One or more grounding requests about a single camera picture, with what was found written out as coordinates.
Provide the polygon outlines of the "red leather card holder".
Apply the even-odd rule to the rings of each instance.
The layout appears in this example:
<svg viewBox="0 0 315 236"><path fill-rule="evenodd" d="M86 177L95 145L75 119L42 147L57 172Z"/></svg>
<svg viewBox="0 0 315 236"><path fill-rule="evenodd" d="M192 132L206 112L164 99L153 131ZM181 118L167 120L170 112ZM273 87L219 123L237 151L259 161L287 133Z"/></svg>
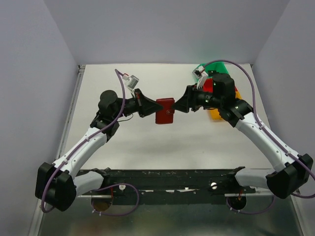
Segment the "red leather card holder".
<svg viewBox="0 0 315 236"><path fill-rule="evenodd" d="M156 112L156 124L172 124L174 120L175 110L172 105L175 103L174 98L160 98L156 102L160 104L163 109Z"/></svg>

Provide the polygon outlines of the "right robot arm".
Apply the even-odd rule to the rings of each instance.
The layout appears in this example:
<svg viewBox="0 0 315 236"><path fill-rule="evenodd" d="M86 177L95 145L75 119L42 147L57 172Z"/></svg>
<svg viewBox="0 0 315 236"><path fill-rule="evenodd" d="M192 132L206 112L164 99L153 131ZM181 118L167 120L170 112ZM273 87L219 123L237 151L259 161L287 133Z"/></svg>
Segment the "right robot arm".
<svg viewBox="0 0 315 236"><path fill-rule="evenodd" d="M236 98L235 83L228 74L216 73L212 80L211 92L203 91L198 85L187 86L184 95L172 108L184 113L199 108L218 109L223 120L247 136L273 167L241 168L227 179L227 189L236 193L248 186L265 188L281 199L293 194L308 181L313 159L286 145L261 121L249 103Z"/></svg>

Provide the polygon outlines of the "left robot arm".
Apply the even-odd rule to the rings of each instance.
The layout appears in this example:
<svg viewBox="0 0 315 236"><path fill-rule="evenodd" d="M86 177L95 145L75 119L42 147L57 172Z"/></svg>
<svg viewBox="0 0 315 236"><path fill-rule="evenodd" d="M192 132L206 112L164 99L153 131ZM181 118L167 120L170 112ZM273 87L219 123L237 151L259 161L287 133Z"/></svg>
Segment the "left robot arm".
<svg viewBox="0 0 315 236"><path fill-rule="evenodd" d="M82 166L116 133L121 116L138 113L146 117L161 111L163 107L143 95L140 89L134 91L133 98L119 98L113 90L106 90L100 95L96 117L90 124L85 135L62 157L52 164L44 162L37 172L35 196L41 200L44 213L48 204L60 211L67 210L76 197L96 191L104 194L109 189L109 169L104 171L92 169L79 175Z"/></svg>

